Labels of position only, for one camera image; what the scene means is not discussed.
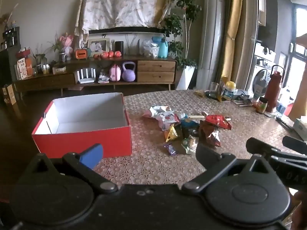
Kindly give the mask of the person's right hand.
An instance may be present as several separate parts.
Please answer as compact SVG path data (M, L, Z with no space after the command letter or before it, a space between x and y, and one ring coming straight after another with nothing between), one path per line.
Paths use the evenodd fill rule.
M291 230L306 229L306 192L297 192L294 198L301 203L292 214Z

